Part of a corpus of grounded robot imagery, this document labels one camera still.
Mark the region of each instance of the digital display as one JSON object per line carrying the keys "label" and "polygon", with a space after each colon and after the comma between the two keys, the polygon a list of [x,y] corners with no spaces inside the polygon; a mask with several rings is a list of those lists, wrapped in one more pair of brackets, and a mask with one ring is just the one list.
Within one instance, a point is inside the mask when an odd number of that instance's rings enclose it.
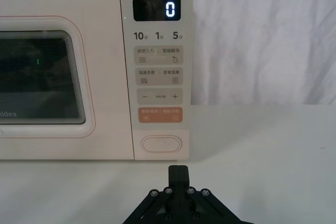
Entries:
{"label": "digital display", "polygon": [[181,0],[133,0],[135,21],[175,21],[181,18]]}

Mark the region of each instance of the control panel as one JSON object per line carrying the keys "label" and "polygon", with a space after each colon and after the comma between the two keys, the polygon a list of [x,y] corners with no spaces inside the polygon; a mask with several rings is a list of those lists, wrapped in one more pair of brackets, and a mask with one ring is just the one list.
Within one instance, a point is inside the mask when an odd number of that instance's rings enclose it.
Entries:
{"label": "control panel", "polygon": [[189,154],[193,0],[121,0],[135,159]]}

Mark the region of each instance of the oval button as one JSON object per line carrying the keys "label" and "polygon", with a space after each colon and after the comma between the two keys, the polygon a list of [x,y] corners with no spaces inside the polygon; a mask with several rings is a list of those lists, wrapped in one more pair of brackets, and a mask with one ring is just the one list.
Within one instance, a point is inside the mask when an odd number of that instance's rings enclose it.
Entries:
{"label": "oval button", "polygon": [[178,152],[182,142],[177,136],[147,136],[141,147],[147,152]]}

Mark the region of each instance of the white cloth backdrop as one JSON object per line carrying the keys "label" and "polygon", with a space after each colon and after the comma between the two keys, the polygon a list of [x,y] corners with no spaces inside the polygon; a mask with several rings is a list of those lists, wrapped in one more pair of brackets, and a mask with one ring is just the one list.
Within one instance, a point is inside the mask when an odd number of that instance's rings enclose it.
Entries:
{"label": "white cloth backdrop", "polygon": [[193,104],[335,104],[336,0],[194,0]]}

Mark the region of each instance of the midea logo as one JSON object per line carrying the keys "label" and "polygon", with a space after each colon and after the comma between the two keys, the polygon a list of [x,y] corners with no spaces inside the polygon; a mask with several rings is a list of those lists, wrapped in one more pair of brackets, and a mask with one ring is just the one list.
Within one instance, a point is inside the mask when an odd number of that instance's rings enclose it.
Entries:
{"label": "midea logo", "polygon": [[2,118],[15,118],[17,117],[15,112],[0,111],[0,117]]}

